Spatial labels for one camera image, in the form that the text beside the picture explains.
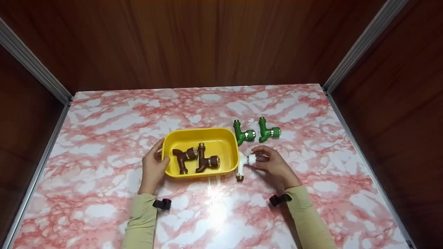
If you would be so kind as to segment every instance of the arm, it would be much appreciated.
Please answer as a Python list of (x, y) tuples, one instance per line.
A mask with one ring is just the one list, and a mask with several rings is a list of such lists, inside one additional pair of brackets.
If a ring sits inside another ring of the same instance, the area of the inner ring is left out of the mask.
[(155, 196), (150, 194), (137, 195), (131, 208), (122, 249), (146, 248), (154, 246), (155, 220), (157, 209), (152, 206)]
[(328, 227), (312, 204), (306, 188), (301, 185), (284, 191), (292, 197), (288, 202), (303, 249), (335, 249)]
[(162, 145), (163, 139), (158, 141), (143, 157), (140, 189), (132, 204), (131, 217), (123, 238), (123, 249), (151, 249), (154, 246), (157, 209), (152, 205), (155, 201), (155, 190), (170, 160), (165, 156), (161, 161), (161, 154), (158, 151)]
[(328, 227), (312, 204), (306, 188), (283, 157), (274, 149), (258, 146), (252, 149), (259, 157), (255, 167), (274, 175), (292, 198), (288, 208), (294, 219), (303, 249), (337, 248)]

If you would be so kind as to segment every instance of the hand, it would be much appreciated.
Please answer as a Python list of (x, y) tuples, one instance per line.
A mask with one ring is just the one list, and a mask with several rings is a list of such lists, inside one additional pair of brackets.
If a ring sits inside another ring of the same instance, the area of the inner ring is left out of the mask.
[(283, 183), (285, 189), (302, 185), (300, 179), (275, 149), (261, 145), (253, 148), (252, 152), (258, 157), (255, 167), (267, 170)]
[(165, 174), (166, 167), (170, 161), (168, 156), (165, 156), (163, 161), (161, 160), (161, 147), (163, 145), (164, 138), (160, 139), (151, 150), (143, 157), (143, 174), (141, 178), (141, 185), (139, 194), (152, 194), (155, 195), (157, 185)]

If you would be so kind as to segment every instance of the brown wooden backdrop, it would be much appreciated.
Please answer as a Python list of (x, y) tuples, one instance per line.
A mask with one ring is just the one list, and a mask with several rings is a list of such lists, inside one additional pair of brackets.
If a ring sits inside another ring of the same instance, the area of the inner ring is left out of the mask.
[(321, 83), (385, 0), (0, 0), (71, 92)]
[(63, 105), (0, 46), (0, 245)]
[(418, 248), (443, 234), (442, 13), (409, 1), (332, 94)]

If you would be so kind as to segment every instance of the beige sleeve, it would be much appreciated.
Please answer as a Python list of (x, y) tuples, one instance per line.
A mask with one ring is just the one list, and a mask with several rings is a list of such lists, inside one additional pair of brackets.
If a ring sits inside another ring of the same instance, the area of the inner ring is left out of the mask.
[(287, 204), (303, 249), (336, 249), (334, 239), (305, 186), (288, 188), (284, 192), (292, 197)]
[(157, 218), (157, 209), (152, 206), (154, 201), (155, 196), (150, 194), (135, 196), (121, 246), (123, 249), (152, 249)]

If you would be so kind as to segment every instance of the yellow plastic tray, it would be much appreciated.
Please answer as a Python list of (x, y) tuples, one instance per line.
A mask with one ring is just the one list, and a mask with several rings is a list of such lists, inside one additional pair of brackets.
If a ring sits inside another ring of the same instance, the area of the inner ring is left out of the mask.
[[(202, 173), (195, 173), (198, 168), (198, 159), (186, 161), (188, 174), (180, 175), (177, 157), (172, 155), (172, 149), (185, 151), (191, 147), (197, 148), (199, 143), (205, 143), (205, 157), (220, 157), (220, 166), (216, 169), (207, 168)], [(162, 159), (165, 155), (171, 159), (166, 168), (166, 174), (176, 178), (227, 174), (237, 168), (239, 161), (237, 140), (234, 133), (226, 128), (199, 128), (171, 132), (163, 142)]]

